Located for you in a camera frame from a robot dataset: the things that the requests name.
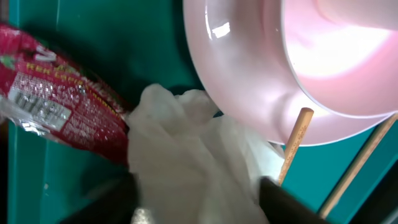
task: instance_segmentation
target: food packet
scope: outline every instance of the food packet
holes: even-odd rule
[[[0,24],[0,116],[71,147],[127,164],[123,100],[93,72]]]

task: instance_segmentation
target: wooden stick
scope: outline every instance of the wooden stick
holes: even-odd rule
[[[292,133],[290,134],[289,140],[286,144],[285,149],[285,162],[282,166],[282,170],[279,174],[279,184],[282,185],[285,180],[287,171],[289,171],[290,165],[292,165],[294,156],[296,155],[297,149],[303,141],[304,134],[307,131],[308,125],[311,122],[313,116],[313,110],[310,108],[302,108],[296,123],[294,124]]]
[[[328,197],[322,208],[320,209],[319,215],[322,218],[326,218],[333,207],[337,204],[344,191],[348,188],[350,183],[355,178],[356,174],[361,170],[363,164],[369,159],[372,152],[375,150],[381,139],[386,135],[388,130],[392,127],[394,122],[398,119],[398,114],[393,115],[391,118],[383,122],[376,130],[372,133],[365,146],[356,156],[352,165],[348,168],[343,178],[338,182],[331,195]]]

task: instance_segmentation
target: barcode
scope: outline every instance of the barcode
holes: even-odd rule
[[[35,121],[60,131],[68,120],[71,111],[51,100],[24,93],[12,88],[8,93],[8,99],[15,103],[20,109],[30,113]]]

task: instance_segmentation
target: trash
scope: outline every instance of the trash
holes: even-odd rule
[[[277,182],[284,152],[216,112],[204,91],[151,85],[128,117],[129,170],[155,223],[267,223],[258,181]]]
[[[0,73],[0,117],[127,164],[126,111],[94,73],[7,24],[0,24]]]

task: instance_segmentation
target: green tray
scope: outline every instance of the green tray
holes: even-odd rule
[[[10,0],[9,7],[10,23],[58,43],[134,104],[151,83],[175,94],[203,88],[189,56],[182,0]],[[300,148],[283,188],[317,211],[371,131]],[[90,189],[125,172],[10,125],[8,224],[57,223],[91,202]]]

